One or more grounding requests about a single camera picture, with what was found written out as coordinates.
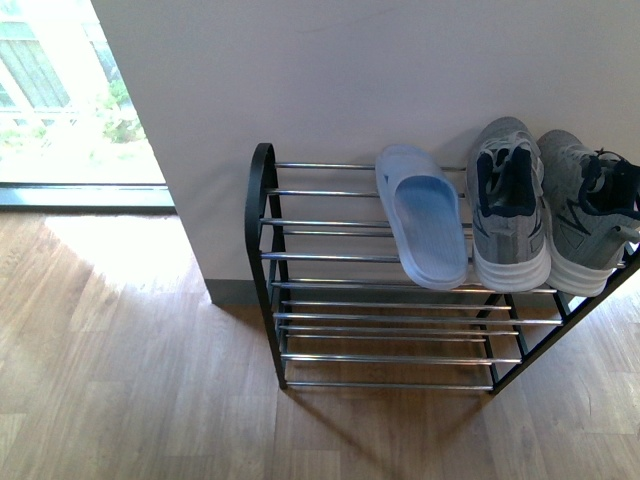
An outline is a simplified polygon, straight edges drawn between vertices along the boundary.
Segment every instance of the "chrome rod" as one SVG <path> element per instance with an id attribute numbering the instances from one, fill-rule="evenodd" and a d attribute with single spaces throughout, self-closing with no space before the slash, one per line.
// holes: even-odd
<path id="1" fill-rule="evenodd" d="M 311 338 L 314 340 L 385 340 L 385 341 L 415 341 L 415 342 L 470 342 L 484 343 L 484 338 L 433 338 L 433 337 L 401 337 L 388 336 L 381 337 L 376 335 L 314 335 L 314 334 L 289 334 L 288 338 Z"/>
<path id="2" fill-rule="evenodd" d="M 392 355 L 339 355 L 330 353 L 283 353 L 285 360 L 299 362 L 352 362 L 352 363 L 411 363 L 423 365 L 494 365 L 508 363 L 517 365 L 519 358 L 475 358 L 475 357 L 426 357 Z"/>
<path id="3" fill-rule="evenodd" d="M 326 288 L 326 289 L 409 289 L 428 291 L 424 287 L 407 281 L 369 280 L 369 279 L 326 279 L 326 278 L 291 278 L 288 282 L 273 282 L 273 286 L 287 289 Z M 528 290 L 526 294 L 553 294 L 557 290 L 540 287 Z M 449 293 L 495 293 L 482 285 L 463 285 L 449 291 Z"/>
<path id="4" fill-rule="evenodd" d="M 319 170 L 375 170 L 375 165 L 352 165 L 343 163 L 276 163 L 276 168 L 308 168 Z"/>
<path id="5" fill-rule="evenodd" d="M 459 329 L 438 329 L 438 328 L 375 328 L 375 327 L 328 327 L 316 325 L 281 325 L 280 330 L 289 332 L 345 332 L 345 333 L 403 333 L 409 334 L 425 334 L 425 335 L 465 335 L 471 337 L 486 336 L 516 336 L 518 332 L 515 330 L 459 330 Z"/>
<path id="6" fill-rule="evenodd" d="M 378 198 L 378 192 L 343 192 L 328 190 L 285 190 L 282 188 L 265 188 L 267 195 L 301 195 L 318 197 L 365 197 Z"/>
<path id="7" fill-rule="evenodd" d="M 263 260 L 400 263 L 400 259 L 395 255 L 316 255 L 308 253 L 267 252 L 263 253 L 261 257 Z"/>
<path id="8" fill-rule="evenodd" d="M 383 303 L 383 302 L 322 302 L 311 300 L 284 300 L 283 305 L 313 307 L 363 307 L 363 308 L 416 308 L 438 310 L 491 310 L 509 311 L 508 305 L 467 305 L 455 303 Z"/>
<path id="9" fill-rule="evenodd" d="M 303 382 L 287 381 L 291 387 L 348 387 L 348 388 L 419 388 L 425 390 L 474 390 L 490 392 L 491 385 L 437 385 L 423 383 L 370 383 L 370 382 Z"/>
<path id="10" fill-rule="evenodd" d="M 393 238 L 391 232 L 346 232 L 346 231 L 313 231 L 313 230 L 284 230 L 284 235 L 309 235 L 325 237 L 365 237 L 365 238 Z"/>
<path id="11" fill-rule="evenodd" d="M 561 325 L 560 319 L 489 319 L 476 317 L 418 317 L 386 315 L 342 315 L 331 313 L 274 313 L 280 320 L 347 320 L 389 323 L 456 323 L 468 325 Z"/>
<path id="12" fill-rule="evenodd" d="M 263 225 L 280 227 L 356 227 L 356 228 L 389 228 L 389 222 L 353 222 L 353 221 L 322 221 L 322 220 L 282 220 L 280 218 L 263 218 Z"/>
<path id="13" fill-rule="evenodd" d="M 345 164 L 345 163 L 299 163 L 299 162 L 286 162 L 276 163 L 276 168 L 306 168 L 306 169 L 321 169 L 321 170 L 375 170 L 373 164 Z M 464 172 L 464 167 L 441 167 L 444 172 Z"/>

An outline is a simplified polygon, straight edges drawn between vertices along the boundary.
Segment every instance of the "white shoe sole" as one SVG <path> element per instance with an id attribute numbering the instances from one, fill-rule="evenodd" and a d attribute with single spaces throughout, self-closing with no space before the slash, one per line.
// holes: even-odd
<path id="1" fill-rule="evenodd" d="M 539 287 L 547 281 L 551 270 L 551 256 L 547 250 L 546 238 L 536 257 L 513 264 L 492 263 L 485 260 L 474 242 L 473 262 L 482 284 L 501 293 L 525 292 Z"/>
<path id="2" fill-rule="evenodd" d="M 549 243 L 551 244 L 551 274 L 547 283 L 550 286 L 580 297 L 595 297 L 604 290 L 607 279 L 615 268 L 594 270 L 571 262 L 560 255 L 553 241 Z"/>

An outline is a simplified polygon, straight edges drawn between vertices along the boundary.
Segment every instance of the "glass door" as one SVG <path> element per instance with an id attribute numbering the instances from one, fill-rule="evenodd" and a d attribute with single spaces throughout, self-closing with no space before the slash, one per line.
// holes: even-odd
<path id="1" fill-rule="evenodd" d="M 89 0 L 0 0 L 0 182 L 165 184 Z"/>

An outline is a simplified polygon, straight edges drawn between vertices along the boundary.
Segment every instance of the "shoe insole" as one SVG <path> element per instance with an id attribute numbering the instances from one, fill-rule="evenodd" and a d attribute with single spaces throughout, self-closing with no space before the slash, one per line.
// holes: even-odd
<path id="1" fill-rule="evenodd" d="M 460 219 L 441 180 L 425 176 L 402 181 L 394 206 L 411 256 L 427 278 L 448 281 L 466 270 Z"/>

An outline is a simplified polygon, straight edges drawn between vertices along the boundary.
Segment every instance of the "slide sandal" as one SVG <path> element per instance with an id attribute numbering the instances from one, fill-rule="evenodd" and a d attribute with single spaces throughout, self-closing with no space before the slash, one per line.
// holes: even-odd
<path id="1" fill-rule="evenodd" d="M 433 290 L 464 282 L 468 259 L 458 193 L 417 147 L 391 145 L 376 160 L 382 206 L 411 280 Z"/>

